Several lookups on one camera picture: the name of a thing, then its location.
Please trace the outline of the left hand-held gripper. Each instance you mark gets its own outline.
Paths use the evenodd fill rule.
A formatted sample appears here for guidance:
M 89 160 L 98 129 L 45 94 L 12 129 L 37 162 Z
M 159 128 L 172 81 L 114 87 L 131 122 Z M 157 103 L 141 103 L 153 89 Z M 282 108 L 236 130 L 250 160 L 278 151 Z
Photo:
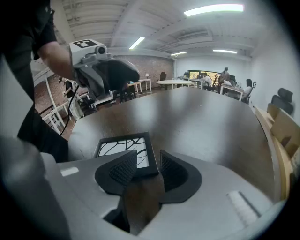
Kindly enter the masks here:
M 124 59 L 112 59 L 104 44 L 85 39 L 69 44 L 76 83 L 87 88 L 92 99 L 105 98 L 109 90 L 121 90 L 140 79 L 138 69 Z

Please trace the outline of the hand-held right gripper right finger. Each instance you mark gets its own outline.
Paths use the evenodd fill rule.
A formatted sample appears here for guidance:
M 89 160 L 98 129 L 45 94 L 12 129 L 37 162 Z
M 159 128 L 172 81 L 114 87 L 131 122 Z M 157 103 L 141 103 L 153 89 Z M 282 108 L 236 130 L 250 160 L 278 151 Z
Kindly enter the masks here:
M 202 184 L 202 175 L 196 167 L 165 150 L 160 151 L 160 173 L 165 189 L 160 203 L 183 203 L 192 197 Z

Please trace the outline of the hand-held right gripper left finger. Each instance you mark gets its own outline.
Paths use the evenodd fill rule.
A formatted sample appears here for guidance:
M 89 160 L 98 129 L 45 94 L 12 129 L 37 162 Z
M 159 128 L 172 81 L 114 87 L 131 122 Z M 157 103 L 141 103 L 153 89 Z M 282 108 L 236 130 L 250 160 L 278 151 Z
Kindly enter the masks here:
M 137 151 L 130 150 L 95 171 L 96 183 L 108 194 L 122 195 L 137 170 Z

